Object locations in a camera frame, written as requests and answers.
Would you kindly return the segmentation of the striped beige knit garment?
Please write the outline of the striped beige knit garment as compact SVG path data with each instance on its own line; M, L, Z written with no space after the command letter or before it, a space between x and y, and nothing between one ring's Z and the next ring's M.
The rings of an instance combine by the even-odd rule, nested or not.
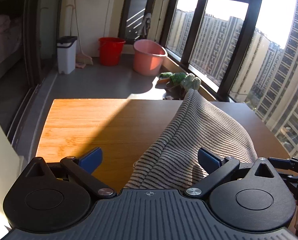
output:
M165 130L134 163L125 188L184 191L208 175L198 163L202 147L242 163L257 159L243 126L190 89Z

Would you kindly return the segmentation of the wooden folding table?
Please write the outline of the wooden folding table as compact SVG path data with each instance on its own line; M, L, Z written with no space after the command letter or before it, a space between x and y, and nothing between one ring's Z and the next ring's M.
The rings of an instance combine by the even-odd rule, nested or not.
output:
M159 137L180 104L177 100L56 99L48 111L37 156L55 163L100 147L103 162L94 176L120 191L134 162Z

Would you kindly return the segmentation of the red plastic bucket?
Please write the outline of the red plastic bucket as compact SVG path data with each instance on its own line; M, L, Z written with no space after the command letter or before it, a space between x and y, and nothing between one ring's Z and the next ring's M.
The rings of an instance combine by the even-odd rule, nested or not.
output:
M118 65L125 40L117 37L101 37L98 41L99 63L103 66Z

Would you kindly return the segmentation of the white trash bin black lid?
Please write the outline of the white trash bin black lid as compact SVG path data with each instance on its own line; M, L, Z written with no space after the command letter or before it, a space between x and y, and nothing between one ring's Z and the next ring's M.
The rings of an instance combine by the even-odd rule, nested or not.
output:
M57 39L57 61L59 74L70 74L76 68L76 36Z

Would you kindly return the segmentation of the pink plastic bucket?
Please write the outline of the pink plastic bucket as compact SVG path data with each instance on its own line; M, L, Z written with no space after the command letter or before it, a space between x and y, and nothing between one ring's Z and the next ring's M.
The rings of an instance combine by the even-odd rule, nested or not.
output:
M144 76L157 76L168 56L165 48L152 40L142 39L133 44L133 49L133 70Z

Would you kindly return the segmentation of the bed with pink quilt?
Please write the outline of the bed with pink quilt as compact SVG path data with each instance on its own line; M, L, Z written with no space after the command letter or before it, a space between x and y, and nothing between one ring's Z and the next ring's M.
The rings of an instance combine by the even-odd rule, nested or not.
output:
M21 57L22 19L0 15L0 79Z

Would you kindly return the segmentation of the long mop pole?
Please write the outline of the long mop pole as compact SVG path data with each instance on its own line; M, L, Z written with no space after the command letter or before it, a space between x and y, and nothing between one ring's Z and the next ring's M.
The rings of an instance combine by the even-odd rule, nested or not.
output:
M160 22L161 22L161 18L162 18L162 13L163 13L164 3L165 3L165 0L162 0L162 2L161 2L161 7L160 7L160 11L159 11L158 25L157 25L157 29L156 29L155 38L154 38L154 41L155 41L155 42L156 42L157 39L158 39L158 31L159 31L159 25L160 25Z

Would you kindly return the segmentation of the grey cloth hanging on window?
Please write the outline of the grey cloth hanging on window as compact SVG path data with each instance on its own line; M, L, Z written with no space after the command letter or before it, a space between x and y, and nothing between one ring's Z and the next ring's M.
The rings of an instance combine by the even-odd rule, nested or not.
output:
M138 34L141 36L141 37L144 37L146 38L147 35L148 35L148 31L151 27L151 17L152 17L152 14L151 13L147 13L144 17L143 17L143 20L141 22L141 25L140 25L140 28L138 30Z

